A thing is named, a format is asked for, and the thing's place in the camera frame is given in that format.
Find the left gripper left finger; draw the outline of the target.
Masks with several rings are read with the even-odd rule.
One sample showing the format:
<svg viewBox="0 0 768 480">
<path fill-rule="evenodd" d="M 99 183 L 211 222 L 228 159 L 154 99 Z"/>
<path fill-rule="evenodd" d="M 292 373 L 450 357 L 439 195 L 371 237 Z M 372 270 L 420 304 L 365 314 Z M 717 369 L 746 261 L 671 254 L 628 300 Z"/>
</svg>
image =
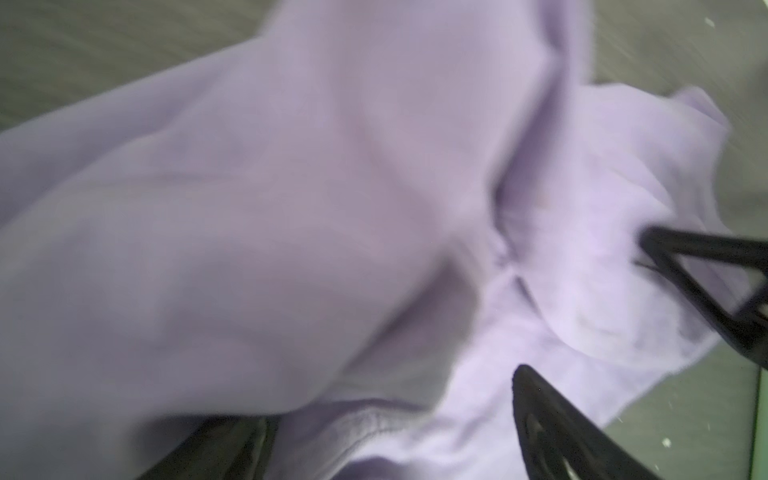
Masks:
<svg viewBox="0 0 768 480">
<path fill-rule="evenodd" d="M 144 480 L 260 480 L 272 454 L 279 418 L 218 417 L 142 475 Z"/>
</svg>

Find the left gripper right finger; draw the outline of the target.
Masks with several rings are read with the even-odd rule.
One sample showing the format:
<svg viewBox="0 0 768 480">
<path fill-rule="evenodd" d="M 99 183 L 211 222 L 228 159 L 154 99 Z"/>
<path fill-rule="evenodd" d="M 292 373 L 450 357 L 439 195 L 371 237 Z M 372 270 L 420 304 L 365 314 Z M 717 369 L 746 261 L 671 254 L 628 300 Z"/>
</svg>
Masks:
<svg viewBox="0 0 768 480">
<path fill-rule="evenodd" d="M 657 480 L 529 365 L 512 379 L 514 420 L 530 479 Z"/>
</svg>

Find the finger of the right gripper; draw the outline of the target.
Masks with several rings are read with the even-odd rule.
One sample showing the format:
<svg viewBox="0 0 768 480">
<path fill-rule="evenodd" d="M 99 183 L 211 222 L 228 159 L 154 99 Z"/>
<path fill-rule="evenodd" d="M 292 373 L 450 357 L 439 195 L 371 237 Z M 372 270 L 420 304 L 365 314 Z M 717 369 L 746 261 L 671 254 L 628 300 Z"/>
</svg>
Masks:
<svg viewBox="0 0 768 480">
<path fill-rule="evenodd" d="M 726 344 L 767 367 L 765 240 L 650 226 L 638 244 Z"/>
</svg>

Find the purple t shirt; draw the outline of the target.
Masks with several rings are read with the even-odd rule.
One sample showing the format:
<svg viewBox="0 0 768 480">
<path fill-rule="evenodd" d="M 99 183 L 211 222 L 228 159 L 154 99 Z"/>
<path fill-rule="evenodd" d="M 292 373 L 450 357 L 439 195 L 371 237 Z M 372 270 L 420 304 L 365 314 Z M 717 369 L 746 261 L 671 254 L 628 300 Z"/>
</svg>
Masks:
<svg viewBox="0 0 768 480">
<path fill-rule="evenodd" d="M 285 1 L 1 136 L 1 475 L 141 479 L 277 416 L 268 479 L 521 479 L 514 370 L 605 425 L 717 336 L 698 88 L 593 85 L 586 1 Z"/>
</svg>

